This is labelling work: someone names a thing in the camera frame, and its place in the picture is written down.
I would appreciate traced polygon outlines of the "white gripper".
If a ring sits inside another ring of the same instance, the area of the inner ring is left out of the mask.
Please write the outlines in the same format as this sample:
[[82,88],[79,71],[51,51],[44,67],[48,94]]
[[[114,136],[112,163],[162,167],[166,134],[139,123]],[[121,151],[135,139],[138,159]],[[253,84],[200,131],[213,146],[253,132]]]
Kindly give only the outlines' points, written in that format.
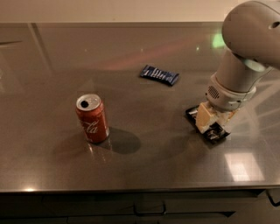
[[199,105],[196,115],[199,132],[204,134],[214,123],[224,126],[255,94],[256,83],[256,73],[213,74],[206,88],[208,101]]

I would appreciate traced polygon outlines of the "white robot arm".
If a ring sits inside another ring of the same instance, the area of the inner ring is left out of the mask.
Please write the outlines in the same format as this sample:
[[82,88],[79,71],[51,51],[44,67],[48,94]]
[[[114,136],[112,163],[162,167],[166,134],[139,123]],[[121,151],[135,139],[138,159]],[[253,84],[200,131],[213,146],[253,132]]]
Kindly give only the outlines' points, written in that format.
[[205,133],[225,124],[256,92],[271,69],[280,68],[280,2],[247,1],[226,16],[221,34],[227,47],[198,107],[195,125]]

